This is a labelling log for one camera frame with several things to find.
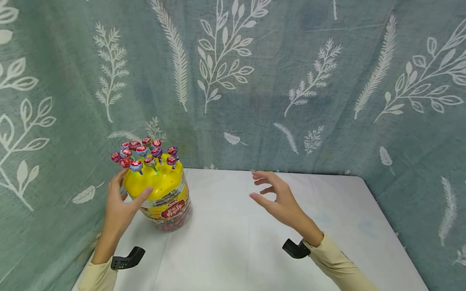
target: curtain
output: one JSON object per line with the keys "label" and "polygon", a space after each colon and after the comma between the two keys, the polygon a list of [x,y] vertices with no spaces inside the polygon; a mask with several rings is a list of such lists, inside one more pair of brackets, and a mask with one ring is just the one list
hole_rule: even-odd
{"label": "curtain", "polygon": [[359,176],[427,286],[462,290],[465,15],[462,0],[0,0],[0,289],[71,288],[110,154],[149,135],[188,168]]}

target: beige sleeve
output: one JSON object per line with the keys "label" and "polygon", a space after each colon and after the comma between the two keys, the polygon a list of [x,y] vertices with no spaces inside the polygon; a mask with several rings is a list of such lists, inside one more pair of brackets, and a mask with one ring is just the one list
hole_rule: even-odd
{"label": "beige sleeve", "polygon": [[105,264],[89,263],[79,282],[79,291],[112,291],[117,280],[117,271],[110,268],[112,258]]}
{"label": "beige sleeve", "polygon": [[341,291],[377,291],[377,287],[350,261],[338,246],[324,233],[318,247],[303,241],[314,263],[340,288]]}

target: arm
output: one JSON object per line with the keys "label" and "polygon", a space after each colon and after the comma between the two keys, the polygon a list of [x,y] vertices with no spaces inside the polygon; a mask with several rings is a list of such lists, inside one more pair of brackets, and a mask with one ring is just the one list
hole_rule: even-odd
{"label": "arm", "polygon": [[[264,207],[281,223],[295,229],[311,250],[314,263],[330,277],[342,291],[377,291],[377,287],[350,261],[338,246],[324,234],[296,202],[288,184],[272,172],[253,172],[254,184],[271,184],[250,197]],[[276,193],[274,202],[267,200],[266,193]]]}
{"label": "arm", "polygon": [[109,184],[102,235],[97,242],[96,252],[78,285],[79,291],[112,291],[115,287],[117,271],[110,268],[113,254],[137,210],[152,192],[152,187],[149,187],[133,202],[123,202],[120,188],[126,172],[127,169],[120,171]]}

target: hand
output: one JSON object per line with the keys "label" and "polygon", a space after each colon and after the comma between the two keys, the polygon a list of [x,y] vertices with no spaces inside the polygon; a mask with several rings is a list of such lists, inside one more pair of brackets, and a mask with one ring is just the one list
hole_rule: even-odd
{"label": "hand", "polygon": [[[322,231],[317,227],[314,221],[302,211],[301,207],[299,207],[286,182],[281,180],[273,172],[253,172],[253,179],[255,180],[255,185],[271,184],[270,187],[260,192],[261,195],[251,193],[249,196],[254,199],[254,201],[264,207],[264,209],[278,221],[294,228],[310,245],[320,245],[323,240]],[[266,193],[276,193],[276,200],[270,201],[262,196]]]}
{"label": "hand", "polygon": [[153,188],[148,187],[130,203],[125,203],[120,196],[120,188],[128,169],[121,170],[109,183],[107,209],[103,222],[102,235],[97,242],[96,252],[91,263],[103,264],[113,256],[121,236],[133,220],[137,210],[149,197]]}

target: yellow lid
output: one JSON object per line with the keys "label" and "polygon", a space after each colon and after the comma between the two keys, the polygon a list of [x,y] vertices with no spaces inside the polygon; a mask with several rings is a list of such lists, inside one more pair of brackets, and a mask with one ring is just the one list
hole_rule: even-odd
{"label": "yellow lid", "polygon": [[169,156],[169,154],[162,154],[163,165],[160,165],[158,159],[155,158],[157,160],[157,173],[153,168],[147,166],[143,166],[142,175],[131,170],[126,173],[123,185],[132,199],[138,197],[147,187],[152,186],[154,190],[148,200],[158,200],[180,185],[183,165],[177,161],[176,168],[173,170],[166,162]]}

